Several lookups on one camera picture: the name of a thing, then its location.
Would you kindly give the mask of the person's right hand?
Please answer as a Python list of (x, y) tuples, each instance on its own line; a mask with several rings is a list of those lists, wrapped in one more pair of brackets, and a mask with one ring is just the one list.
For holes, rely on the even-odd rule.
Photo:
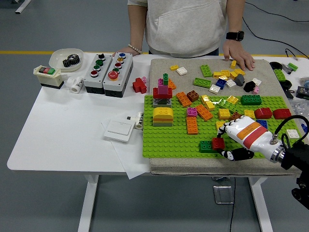
[(116, 51), (115, 53), (113, 53), (112, 56), (114, 57), (117, 52), (119, 52), (119, 53), (131, 53), (132, 56), (140, 55), (139, 52), (135, 51), (134, 49), (132, 49), (130, 47), (124, 47), (124, 48)]

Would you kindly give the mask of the person's left hand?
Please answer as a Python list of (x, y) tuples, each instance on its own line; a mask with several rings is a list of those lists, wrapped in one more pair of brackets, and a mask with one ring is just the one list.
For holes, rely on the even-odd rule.
[(225, 61), (234, 59), (243, 71), (246, 69), (252, 71), (255, 68), (255, 60), (243, 49), (240, 41), (226, 40), (223, 44), (223, 54)]

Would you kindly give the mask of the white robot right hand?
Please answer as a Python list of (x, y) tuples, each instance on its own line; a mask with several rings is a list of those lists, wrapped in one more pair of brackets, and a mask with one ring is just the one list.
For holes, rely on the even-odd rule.
[(273, 134), (258, 122), (248, 116), (224, 123), (217, 131), (217, 137), (226, 133), (232, 140), (242, 145), (242, 148), (226, 151), (218, 149), (217, 152), (231, 161), (249, 160), (255, 152), (262, 153), (264, 157), (276, 163), (277, 156), (283, 151), (282, 142), (273, 142)]

